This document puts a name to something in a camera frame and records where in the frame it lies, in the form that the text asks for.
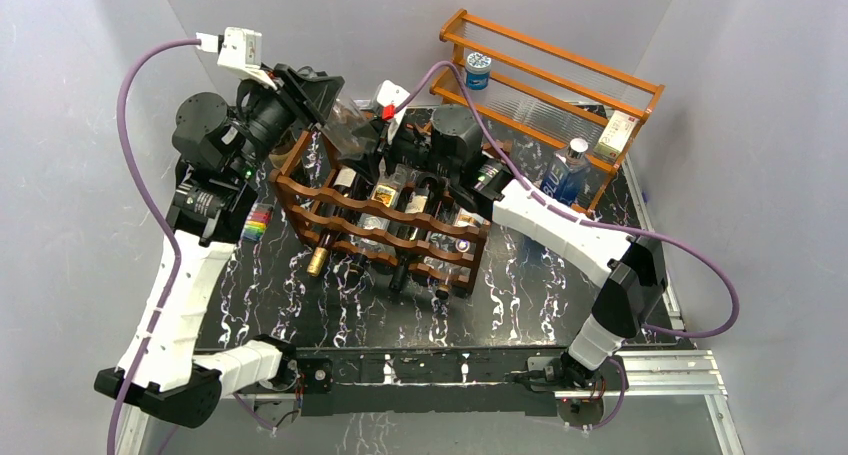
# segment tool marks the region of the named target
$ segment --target small box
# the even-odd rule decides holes
[[[595,145],[593,150],[595,155],[608,162],[618,159],[637,123],[639,123],[638,118],[619,110],[614,111],[604,128],[604,133],[601,134],[601,139]]]

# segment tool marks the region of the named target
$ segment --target table surface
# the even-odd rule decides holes
[[[427,109],[411,115],[420,124]],[[488,122],[495,138],[513,140],[512,158],[531,180],[542,177],[553,150],[519,132]],[[306,167],[313,180],[329,171],[315,141]],[[270,167],[261,170],[260,203],[276,204],[268,187]],[[579,270],[520,233],[494,225],[477,285],[466,299],[437,303],[431,287],[409,281],[400,296],[388,278],[373,270],[347,283],[350,259],[333,254],[322,276],[306,273],[312,249],[300,244],[276,204],[273,220],[258,243],[245,241],[222,273],[203,321],[198,349],[241,345],[260,333],[298,347],[438,348],[507,345],[567,345],[588,316],[598,288]],[[623,172],[607,188],[599,219],[639,226]],[[669,326],[664,304],[649,322]],[[635,345],[675,345],[665,336],[639,336]]]

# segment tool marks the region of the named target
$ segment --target wooden shelf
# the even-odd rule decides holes
[[[604,80],[609,80],[610,83],[621,84],[621,86],[624,87],[622,92],[626,90],[644,92],[649,97],[649,101],[644,107],[625,103],[620,100],[619,97],[601,93],[599,89],[590,88],[584,84],[570,80],[549,67],[540,67],[528,63],[522,60],[519,56],[507,53],[507,49],[494,46],[495,42],[482,43],[478,40],[472,40],[465,36],[465,28],[467,24],[479,27],[484,30],[487,35],[491,35],[491,37],[487,37],[487,40],[491,38],[492,40],[518,42],[521,46],[531,47],[535,51],[555,57],[560,61],[566,61],[569,64],[573,64],[574,66],[579,67],[580,70],[590,71],[592,74],[595,74],[595,78],[602,82]],[[604,190],[618,173],[618,169],[621,167],[621,164],[627,156],[627,152],[630,150],[633,140],[635,140],[639,130],[653,113],[657,102],[659,102],[660,96],[662,95],[663,89],[665,88],[663,85],[649,83],[612,67],[589,60],[585,57],[581,57],[555,47],[549,43],[516,32],[515,30],[471,15],[466,10],[462,9],[457,11],[456,14],[454,14],[454,16],[442,26],[439,33],[439,39],[443,42],[453,44],[453,62],[460,68],[464,69],[466,50],[480,52],[491,57],[492,60],[496,62],[496,68],[497,65],[510,67],[519,71],[516,73],[523,73],[529,75],[529,78],[532,80],[544,82],[541,85],[551,86],[552,90],[545,91],[538,88],[540,85],[538,83],[526,83],[497,70],[493,70],[490,73],[489,83],[490,85],[495,85],[497,90],[501,90],[503,93],[514,92],[514,96],[516,98],[519,96],[531,97],[533,100],[544,104],[543,106],[546,107],[547,110],[552,112],[561,112],[561,117],[578,117],[578,120],[581,123],[588,124],[585,125],[587,127],[599,127],[592,129],[595,133],[598,133],[598,130],[602,131],[603,128],[606,127],[608,122],[607,119],[600,115],[582,110],[579,107],[558,98],[554,95],[553,88],[579,94],[580,96],[593,100],[605,107],[622,111],[639,119],[636,128],[630,136],[630,140],[628,140],[624,150],[621,151],[616,160],[610,162],[599,159],[592,154],[589,155],[589,160],[591,161],[594,169],[603,172],[605,174],[605,180],[592,196],[591,202],[587,206],[573,206],[573,208],[584,213],[594,210]],[[492,90],[492,87],[490,86],[485,90]],[[435,79],[430,86],[430,93],[442,97],[444,103],[455,103],[468,106],[468,103],[459,90],[459,85],[448,69],[445,69]],[[511,116],[511,114],[506,113],[503,109],[499,109],[496,106],[477,104],[477,109],[482,115],[514,130],[518,130],[529,137],[535,138],[542,143],[554,147],[555,149],[562,148],[565,146],[566,140],[573,138],[573,135],[569,136],[569,134],[545,133],[545,131],[534,128],[524,123],[523,120],[516,119],[516,117]],[[590,142],[590,145],[593,145],[593,143],[596,142],[596,140],[588,141]]]

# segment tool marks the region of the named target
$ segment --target blue bottle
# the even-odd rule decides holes
[[[566,206],[576,202],[592,167],[586,157],[587,150],[589,143],[582,138],[575,138],[568,146],[554,153],[545,178],[542,179],[542,192]]]

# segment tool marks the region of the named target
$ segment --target wooden wine rack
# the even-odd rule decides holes
[[[482,227],[473,226],[455,227],[447,223],[441,222],[435,217],[427,214],[407,214],[398,210],[386,208],[383,204],[374,200],[352,200],[342,196],[339,192],[332,188],[333,181],[336,179],[336,174],[339,170],[337,160],[337,152],[335,147],[330,144],[321,135],[322,142],[327,151],[327,156],[330,160],[331,170],[326,181],[320,188],[312,188],[301,185],[292,179],[292,173],[303,163],[303,153],[312,142],[312,134],[303,132],[295,146],[292,148],[291,154],[285,164],[279,169],[271,173],[271,186],[277,195],[277,199],[283,206],[286,213],[286,219],[291,223],[297,238],[304,245],[316,246],[320,239],[318,227],[324,227],[330,230],[341,232],[349,236],[363,237],[376,242],[384,243],[393,246],[396,250],[402,250],[420,255],[422,257],[434,257],[446,262],[453,263],[461,267],[470,269],[470,276],[460,275],[450,283],[453,286],[460,287],[471,293],[474,290],[474,283],[477,279],[477,271],[480,268],[480,261],[483,258],[483,253],[486,247],[486,240],[489,234],[490,224],[486,222]],[[512,142],[500,144],[505,153],[509,153],[512,148]],[[497,156],[491,146],[486,144],[483,146],[492,156]],[[404,191],[412,190],[413,184],[408,183]],[[305,201],[312,200],[311,207],[307,210],[302,205],[306,205]],[[452,204],[453,199],[447,192],[444,194],[443,204]],[[441,250],[425,240],[410,241],[402,240],[386,230],[381,229],[364,229],[348,222],[341,217],[325,217],[321,215],[321,206],[323,204],[331,204],[339,207],[347,208],[360,214],[376,215],[387,220],[400,224],[411,225],[427,232],[437,232],[458,239],[468,240],[475,244],[474,253],[452,253]],[[355,247],[349,237],[339,237],[330,249],[340,251],[347,254],[362,253],[372,263],[381,263],[391,267],[398,265],[398,259],[388,253],[377,253],[370,250],[363,250]],[[423,263],[412,263],[409,266],[411,274],[439,279],[442,281],[448,280],[448,275],[433,269]]]

